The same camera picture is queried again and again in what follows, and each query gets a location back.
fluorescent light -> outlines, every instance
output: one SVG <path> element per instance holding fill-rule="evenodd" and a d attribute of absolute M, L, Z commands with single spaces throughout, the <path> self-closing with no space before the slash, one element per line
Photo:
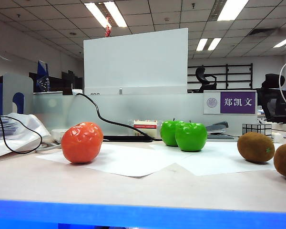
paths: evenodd
<path fill-rule="evenodd" d="M 286 44 L 286 39 L 280 42 L 279 44 L 277 44 L 276 46 L 274 46 L 274 48 L 282 47 L 284 44 Z"/>
<path fill-rule="evenodd" d="M 97 6 L 94 3 L 85 3 L 85 6 L 87 9 L 94 15 L 96 20 L 104 27 L 106 28 L 107 25 L 111 27 L 107 19 L 104 17 L 102 12 L 97 8 Z"/>
<path fill-rule="evenodd" d="M 221 38 L 214 38 L 213 41 L 211 42 L 208 50 L 214 50 L 218 43 L 220 42 Z"/>
<path fill-rule="evenodd" d="M 225 6 L 219 14 L 218 21 L 231 21 L 235 20 L 240 11 L 245 7 L 249 0 L 227 0 Z"/>
<path fill-rule="evenodd" d="M 113 1 L 104 2 L 109 13 L 119 27 L 127 27 L 126 22 Z"/>
<path fill-rule="evenodd" d="M 204 49 L 204 46 L 207 40 L 208 40 L 207 38 L 200 39 L 196 51 L 202 51 Z"/>

white plastic bag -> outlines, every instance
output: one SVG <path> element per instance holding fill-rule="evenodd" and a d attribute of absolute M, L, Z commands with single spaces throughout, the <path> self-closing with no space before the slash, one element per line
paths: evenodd
<path fill-rule="evenodd" d="M 32 114 L 21 115 L 17 113 L 10 113 L 7 116 L 20 120 L 26 127 L 36 131 L 42 137 L 50 136 L 50 133 L 44 127 L 41 121 Z M 16 132 L 13 135 L 6 136 L 7 145 L 15 151 L 27 151 L 37 147 L 40 142 L 40 137 L 36 133 L 23 127 L 19 122 L 17 123 L 18 129 Z M 4 144 L 3 137 L 0 137 L 0 156 L 10 152 L 11 151 Z"/>

black cable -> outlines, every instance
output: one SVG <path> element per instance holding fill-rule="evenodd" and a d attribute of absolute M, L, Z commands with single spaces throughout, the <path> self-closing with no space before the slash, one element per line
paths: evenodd
<path fill-rule="evenodd" d="M 138 131 L 140 134 L 146 136 L 146 137 L 149 137 L 151 140 L 153 141 L 162 141 L 162 139 L 160 138 L 154 138 L 154 137 L 151 137 L 149 136 L 148 134 L 144 133 L 143 131 L 131 126 L 131 125 L 126 125 L 126 124 L 123 124 L 123 123 L 117 123 L 117 122 L 113 122 L 113 121 L 110 121 L 110 120 L 107 120 L 105 118 L 103 118 L 101 115 L 100 115 L 100 111 L 99 111 L 99 107 L 97 106 L 97 104 L 91 99 L 89 98 L 88 96 L 86 96 L 85 94 L 82 94 L 82 93 L 77 93 L 76 95 L 81 95 L 81 96 L 84 96 L 85 98 L 87 98 L 91 103 L 93 103 L 93 105 L 95 106 L 96 108 L 96 113 L 97 113 L 97 116 L 103 120 L 104 122 L 107 122 L 107 123 L 110 123 L 110 124 L 114 124 L 114 125 L 120 125 L 120 126 L 123 126 L 123 127 L 127 127 L 127 128 L 130 128 L 132 130 L 135 130 L 135 131 Z"/>
<path fill-rule="evenodd" d="M 18 120 L 18 119 L 16 119 L 16 118 L 12 118 L 12 117 L 5 116 L 5 115 L 2 116 L 2 117 L 6 117 L 6 118 L 10 118 L 10 119 L 14 119 L 14 120 L 18 121 L 18 122 L 19 122 L 21 125 L 23 125 L 25 128 L 27 128 L 28 130 L 30 130 L 30 131 L 36 133 L 36 134 L 40 137 L 40 142 L 39 142 L 38 146 L 35 147 L 35 148 L 32 149 L 32 150 L 21 152 L 21 151 L 15 151 L 15 150 L 11 149 L 11 148 L 8 146 L 8 144 L 6 143 L 6 140 L 5 140 L 5 133 L 4 133 L 3 122 L 2 122 L 2 119 L 1 119 L 1 115 L 0 115 L 0 124 L 1 124 L 1 129 L 2 129 L 3 141 L 4 141 L 5 146 L 6 146 L 11 152 L 16 153 L 16 154 L 28 154 L 28 153 L 33 152 L 34 150 L 36 150 L 38 147 L 40 147 L 40 145 L 41 145 L 41 143 L 42 143 L 42 136 L 41 136 L 39 133 L 37 133 L 36 131 L 34 131 L 34 130 L 32 130 L 32 129 L 29 129 L 29 128 L 26 127 L 20 120 Z"/>

ceiling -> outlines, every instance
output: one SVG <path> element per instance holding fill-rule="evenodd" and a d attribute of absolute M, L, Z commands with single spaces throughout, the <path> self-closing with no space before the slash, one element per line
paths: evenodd
<path fill-rule="evenodd" d="M 86 2 L 96 1 L 0 0 L 0 21 L 82 59 L 83 40 L 105 34 L 86 9 Z M 235 21 L 207 21 L 214 3 L 215 0 L 118 0 L 116 5 L 128 27 L 113 27 L 111 36 L 188 28 L 189 59 L 286 54 L 286 47 L 273 48 L 286 38 L 286 0 L 249 0 Z M 253 29 L 265 28 L 276 30 L 270 35 L 248 36 Z M 201 38 L 222 40 L 214 51 L 198 52 Z"/>

logo emblem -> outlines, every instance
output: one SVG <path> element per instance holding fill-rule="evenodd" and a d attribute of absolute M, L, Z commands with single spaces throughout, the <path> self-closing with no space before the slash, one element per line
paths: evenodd
<path fill-rule="evenodd" d="M 208 100 L 206 101 L 206 104 L 208 105 L 208 107 L 216 107 L 217 105 L 217 100 L 215 98 L 208 98 Z"/>

